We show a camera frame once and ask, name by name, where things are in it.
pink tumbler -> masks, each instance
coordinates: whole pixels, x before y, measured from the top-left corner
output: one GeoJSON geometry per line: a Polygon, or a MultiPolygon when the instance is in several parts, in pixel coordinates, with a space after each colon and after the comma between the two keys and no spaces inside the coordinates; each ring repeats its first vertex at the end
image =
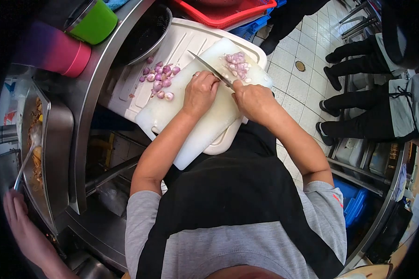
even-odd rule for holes
{"type": "Polygon", "coordinates": [[[90,54],[91,48],[86,43],[34,21],[17,44],[12,62],[75,78],[84,70],[90,54]]]}

green tumbler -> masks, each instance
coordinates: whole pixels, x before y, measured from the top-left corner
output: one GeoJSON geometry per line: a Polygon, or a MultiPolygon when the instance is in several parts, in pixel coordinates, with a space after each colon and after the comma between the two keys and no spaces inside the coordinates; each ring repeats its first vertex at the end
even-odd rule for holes
{"type": "Polygon", "coordinates": [[[102,0],[85,0],[65,22],[65,31],[84,42],[102,42],[117,25],[118,17],[102,0]]]}

shoe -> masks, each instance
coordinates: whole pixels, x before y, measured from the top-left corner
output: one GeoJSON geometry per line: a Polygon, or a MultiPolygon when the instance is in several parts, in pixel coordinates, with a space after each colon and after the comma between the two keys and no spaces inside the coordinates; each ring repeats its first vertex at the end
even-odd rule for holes
{"type": "Polygon", "coordinates": [[[259,47],[265,52],[265,55],[270,55],[275,50],[278,43],[279,41],[269,37],[265,39],[259,47]]]}
{"type": "Polygon", "coordinates": [[[341,59],[340,60],[336,59],[334,53],[331,52],[328,55],[326,55],[326,62],[327,63],[332,63],[332,64],[337,64],[337,63],[341,62],[341,59]]]}
{"type": "Polygon", "coordinates": [[[318,122],[317,124],[315,124],[315,129],[317,130],[318,134],[320,135],[321,139],[323,140],[324,144],[327,146],[332,146],[334,145],[334,138],[333,137],[328,137],[328,136],[323,136],[323,134],[321,133],[321,122],[318,122]]]}
{"type": "Polygon", "coordinates": [[[338,80],[338,76],[335,76],[333,74],[331,74],[331,69],[329,67],[324,67],[324,73],[326,74],[326,76],[328,77],[329,81],[332,84],[332,87],[334,87],[334,89],[336,91],[340,91],[341,90],[341,83],[338,80]]]}
{"type": "Polygon", "coordinates": [[[339,117],[340,116],[340,109],[335,109],[335,110],[326,109],[326,107],[324,107],[323,102],[324,101],[320,101],[320,103],[319,103],[320,109],[322,111],[329,113],[333,117],[339,117]]]}

kitchen knife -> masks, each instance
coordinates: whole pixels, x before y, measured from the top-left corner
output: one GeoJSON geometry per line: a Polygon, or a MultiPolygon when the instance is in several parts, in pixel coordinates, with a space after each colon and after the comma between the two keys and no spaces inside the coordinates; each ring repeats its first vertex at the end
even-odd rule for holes
{"type": "Polygon", "coordinates": [[[216,75],[218,78],[220,78],[221,81],[225,82],[226,85],[228,85],[229,88],[233,89],[233,84],[226,79],[221,73],[219,73],[218,71],[216,71],[213,67],[211,67],[207,62],[205,62],[202,58],[198,57],[197,55],[195,55],[194,53],[192,53],[190,50],[188,50],[190,54],[194,55],[194,57],[200,61],[200,63],[202,63],[205,67],[207,67],[210,71],[212,71],[212,73],[214,75],[216,75]]]}

white plastic tray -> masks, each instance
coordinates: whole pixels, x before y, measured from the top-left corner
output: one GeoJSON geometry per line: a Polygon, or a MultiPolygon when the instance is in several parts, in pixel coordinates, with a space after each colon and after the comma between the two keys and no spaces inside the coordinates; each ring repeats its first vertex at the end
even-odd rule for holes
{"type": "MultiPolygon", "coordinates": [[[[192,41],[205,42],[199,51],[201,53],[223,37],[229,38],[255,60],[262,69],[265,69],[267,56],[258,46],[229,32],[180,18],[173,18],[168,34],[154,55],[154,61],[163,61],[164,64],[173,63],[174,66],[184,68],[192,61],[191,56],[183,55],[187,53],[192,41]]],[[[103,88],[98,102],[134,122],[135,116],[146,105],[151,96],[152,86],[149,86],[146,82],[139,83],[139,77],[146,66],[146,63],[141,63],[134,66],[126,66],[123,69],[109,73],[112,76],[108,81],[108,89],[103,88]]],[[[231,146],[241,123],[246,123],[247,121],[245,117],[236,119],[203,152],[208,155],[217,155],[225,152],[231,146]]]]}

